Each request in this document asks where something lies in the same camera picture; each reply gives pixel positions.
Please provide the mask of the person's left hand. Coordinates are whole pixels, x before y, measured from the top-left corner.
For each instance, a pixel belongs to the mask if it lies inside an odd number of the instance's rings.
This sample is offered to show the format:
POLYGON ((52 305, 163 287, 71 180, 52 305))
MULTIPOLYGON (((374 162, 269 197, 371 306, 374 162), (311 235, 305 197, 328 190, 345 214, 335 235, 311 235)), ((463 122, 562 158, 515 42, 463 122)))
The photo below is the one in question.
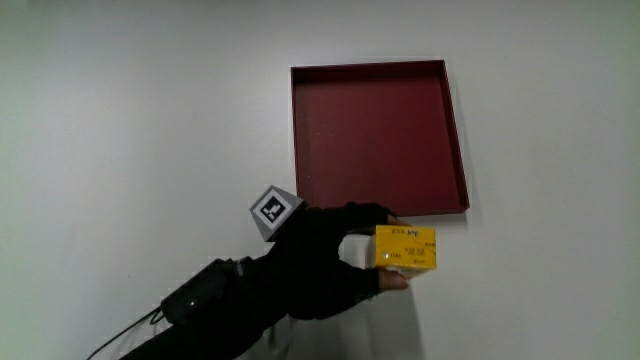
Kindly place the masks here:
POLYGON ((250 214, 263 239, 273 244, 263 257, 267 264, 263 274, 284 282, 279 300, 295 319, 329 318, 382 292, 408 287, 396 272, 356 267, 339 255, 349 235, 371 235, 378 225, 405 224, 382 205, 349 202, 333 208, 310 207, 271 185, 250 207, 250 214))

